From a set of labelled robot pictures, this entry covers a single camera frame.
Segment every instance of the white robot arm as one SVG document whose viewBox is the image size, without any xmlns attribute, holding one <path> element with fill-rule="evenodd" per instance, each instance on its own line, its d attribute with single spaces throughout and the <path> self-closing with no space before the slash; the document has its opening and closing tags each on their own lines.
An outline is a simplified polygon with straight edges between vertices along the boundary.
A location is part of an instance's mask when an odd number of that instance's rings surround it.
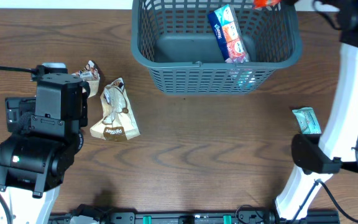
<svg viewBox="0 0 358 224">
<path fill-rule="evenodd" d="M 330 159 L 341 158 L 342 162 L 356 161 L 354 150 L 358 135 L 358 48 L 342 44 L 341 71 L 335 94 L 333 109 L 327 127 L 319 140 L 319 148 Z M 300 205 L 314 185 L 323 182 L 332 174 L 311 173 L 306 175 L 302 168 L 294 166 L 291 176 L 276 198 L 280 217 L 292 220 Z M 321 185 L 317 185 L 296 219 L 306 217 L 307 210 Z"/>
<path fill-rule="evenodd" d="M 13 223 L 47 224 L 59 191 L 60 186 L 44 192 L 42 198 L 33 198 L 31 190 L 7 187 L 0 194 L 7 203 Z M 0 224 L 6 223 L 5 211 L 0 203 Z"/>
</svg>

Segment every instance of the orange object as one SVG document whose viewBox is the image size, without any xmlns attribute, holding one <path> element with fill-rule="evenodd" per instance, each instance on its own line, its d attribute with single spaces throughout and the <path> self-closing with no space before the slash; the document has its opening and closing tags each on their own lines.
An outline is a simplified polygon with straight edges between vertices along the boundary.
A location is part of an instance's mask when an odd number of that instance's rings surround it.
<svg viewBox="0 0 358 224">
<path fill-rule="evenodd" d="M 230 58 L 233 62 L 244 62 L 246 53 L 244 52 L 240 39 L 233 40 L 227 43 L 227 51 L 229 52 Z"/>
<path fill-rule="evenodd" d="M 279 3 L 281 0 L 254 0 L 255 8 L 274 6 Z"/>
<path fill-rule="evenodd" d="M 226 38 L 227 42 L 230 42 L 230 41 L 233 41 L 233 40 L 236 40 L 239 38 L 239 33 L 237 31 L 237 27 L 234 22 L 224 25 L 222 27 L 222 29 L 223 29 L 224 38 Z"/>
</svg>

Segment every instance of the tissue packet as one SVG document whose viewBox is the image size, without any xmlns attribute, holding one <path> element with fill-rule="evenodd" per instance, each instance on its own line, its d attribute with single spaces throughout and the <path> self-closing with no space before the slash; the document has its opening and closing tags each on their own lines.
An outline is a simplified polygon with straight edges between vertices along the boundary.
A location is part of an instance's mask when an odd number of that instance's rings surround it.
<svg viewBox="0 0 358 224">
<path fill-rule="evenodd" d="M 82 78 L 84 81 L 89 83 L 89 87 L 91 88 L 91 93 L 89 97 L 96 95 L 99 88 L 100 82 L 100 74 L 101 71 L 99 67 L 95 64 L 94 61 L 90 60 L 85 68 L 79 70 L 78 72 L 73 73 L 77 77 Z"/>
<path fill-rule="evenodd" d="M 321 134 L 320 125 L 318 124 L 313 108 L 306 107 L 292 110 L 292 113 L 298 120 L 302 134 Z"/>
<path fill-rule="evenodd" d="M 126 141 L 140 135 L 122 78 L 104 87 L 100 100 L 103 118 L 91 127 L 93 137 Z"/>
<path fill-rule="evenodd" d="M 241 38 L 234 9 L 225 5 L 208 14 L 219 48 L 226 63 L 249 62 L 249 54 Z"/>
</svg>

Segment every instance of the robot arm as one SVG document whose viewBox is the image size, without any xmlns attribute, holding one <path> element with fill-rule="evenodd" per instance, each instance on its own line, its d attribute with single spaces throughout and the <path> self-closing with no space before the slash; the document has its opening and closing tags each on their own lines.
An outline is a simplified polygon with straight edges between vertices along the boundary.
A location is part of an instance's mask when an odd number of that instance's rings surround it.
<svg viewBox="0 0 358 224">
<path fill-rule="evenodd" d="M 296 165 L 275 201 L 278 216 L 286 220 L 306 217 L 307 209 L 321 187 L 316 180 L 325 182 L 340 168 L 358 172 L 354 162 L 358 136 L 358 3 L 331 2 L 342 6 L 337 15 L 343 43 L 339 82 L 323 135 L 314 142 L 300 135 L 293 140 L 291 149 Z"/>
<path fill-rule="evenodd" d="M 341 71 L 336 90 L 333 109 L 318 147 L 330 159 L 341 158 L 342 162 L 356 161 L 354 150 L 358 135 L 358 48 L 347 44 L 341 49 Z M 314 181 L 323 182 L 333 174 L 306 174 L 297 165 L 294 166 L 284 191 L 275 203 L 280 217 L 291 220 L 314 185 Z M 310 195 L 297 219 L 306 217 L 307 209 L 317 194 L 318 185 Z"/>
<path fill-rule="evenodd" d="M 32 79 L 37 97 L 7 98 L 8 131 L 0 144 L 0 194 L 13 223 L 47 224 L 65 171 L 83 145 L 89 85 L 46 63 Z M 0 224 L 7 223 L 0 203 Z"/>
</svg>

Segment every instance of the black bracket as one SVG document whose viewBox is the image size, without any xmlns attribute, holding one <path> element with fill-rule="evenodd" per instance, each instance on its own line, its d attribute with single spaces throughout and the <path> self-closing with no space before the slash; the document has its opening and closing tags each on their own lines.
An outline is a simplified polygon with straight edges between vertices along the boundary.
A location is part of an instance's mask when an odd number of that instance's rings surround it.
<svg viewBox="0 0 358 224">
<path fill-rule="evenodd" d="M 293 162 L 306 174 L 337 174 L 341 169 L 358 172 L 356 162 L 342 162 L 341 158 L 328 158 L 318 147 L 320 134 L 296 134 L 292 139 Z"/>
<path fill-rule="evenodd" d="M 35 73 L 31 74 L 31 80 L 32 81 L 38 81 L 40 80 L 44 75 L 49 73 L 68 73 L 67 68 L 49 68 L 44 65 L 37 65 L 35 68 Z"/>
<path fill-rule="evenodd" d="M 24 113 L 35 112 L 35 97 L 5 98 L 5 110 L 7 131 L 12 133 Z"/>
</svg>

